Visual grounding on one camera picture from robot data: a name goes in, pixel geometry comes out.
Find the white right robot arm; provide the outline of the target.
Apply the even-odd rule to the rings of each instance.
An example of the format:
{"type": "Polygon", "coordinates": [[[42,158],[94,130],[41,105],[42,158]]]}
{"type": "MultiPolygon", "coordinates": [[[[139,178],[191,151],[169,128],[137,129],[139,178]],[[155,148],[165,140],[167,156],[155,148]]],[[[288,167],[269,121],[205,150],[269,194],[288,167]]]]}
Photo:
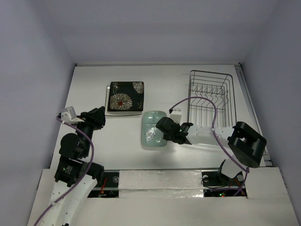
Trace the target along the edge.
{"type": "Polygon", "coordinates": [[[217,181],[226,185],[240,172],[248,173],[258,168],[267,140],[245,122],[239,121],[233,127],[201,127],[186,122],[178,124],[171,118],[160,119],[156,128],[167,141],[183,145],[215,145],[228,157],[216,173],[217,181]]]}

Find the dark plate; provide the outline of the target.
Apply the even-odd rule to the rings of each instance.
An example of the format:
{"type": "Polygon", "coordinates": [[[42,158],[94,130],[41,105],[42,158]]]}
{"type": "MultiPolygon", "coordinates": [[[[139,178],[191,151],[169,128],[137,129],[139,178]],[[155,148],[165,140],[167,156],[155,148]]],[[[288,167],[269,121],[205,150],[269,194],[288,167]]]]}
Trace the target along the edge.
{"type": "Polygon", "coordinates": [[[110,83],[108,112],[141,112],[143,109],[143,81],[113,81],[110,83]]]}

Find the light green divided plate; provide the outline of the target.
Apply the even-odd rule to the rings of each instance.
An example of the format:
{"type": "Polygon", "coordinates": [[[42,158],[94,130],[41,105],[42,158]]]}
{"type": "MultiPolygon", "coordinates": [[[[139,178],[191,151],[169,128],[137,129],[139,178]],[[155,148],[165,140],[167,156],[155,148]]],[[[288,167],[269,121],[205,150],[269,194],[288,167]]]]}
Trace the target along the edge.
{"type": "Polygon", "coordinates": [[[146,111],[143,114],[141,135],[143,149],[154,151],[167,145],[167,141],[163,139],[163,133],[156,128],[156,124],[162,117],[166,117],[163,111],[146,111]]]}

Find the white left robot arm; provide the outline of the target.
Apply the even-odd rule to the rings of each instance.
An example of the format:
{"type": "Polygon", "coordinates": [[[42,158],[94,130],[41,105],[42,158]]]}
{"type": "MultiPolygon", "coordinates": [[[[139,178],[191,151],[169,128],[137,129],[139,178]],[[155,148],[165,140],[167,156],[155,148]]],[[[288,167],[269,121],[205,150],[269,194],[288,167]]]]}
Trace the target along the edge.
{"type": "Polygon", "coordinates": [[[105,107],[80,115],[73,107],[67,107],[56,119],[75,132],[64,135],[60,141],[49,206],[34,223],[36,226],[72,226],[92,189],[104,181],[104,167],[93,162],[92,136],[105,125],[105,107]]]}

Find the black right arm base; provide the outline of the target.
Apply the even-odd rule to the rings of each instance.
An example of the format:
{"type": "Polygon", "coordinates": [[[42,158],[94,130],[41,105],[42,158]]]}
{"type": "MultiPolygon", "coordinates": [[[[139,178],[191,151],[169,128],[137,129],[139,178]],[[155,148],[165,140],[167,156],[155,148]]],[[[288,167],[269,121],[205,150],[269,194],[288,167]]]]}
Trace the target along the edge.
{"type": "Polygon", "coordinates": [[[241,186],[244,180],[243,173],[239,172],[234,177],[228,177],[222,173],[224,160],[216,171],[202,171],[201,184],[207,188],[223,188],[232,184],[241,186]]]}

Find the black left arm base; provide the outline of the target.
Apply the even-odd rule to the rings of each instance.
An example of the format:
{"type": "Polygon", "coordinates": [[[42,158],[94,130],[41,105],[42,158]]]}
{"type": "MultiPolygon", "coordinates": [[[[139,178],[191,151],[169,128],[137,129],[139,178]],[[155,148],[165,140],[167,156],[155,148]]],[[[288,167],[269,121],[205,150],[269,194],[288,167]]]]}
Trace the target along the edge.
{"type": "Polygon", "coordinates": [[[104,188],[117,189],[119,186],[119,171],[105,171],[101,186],[104,188]]]}

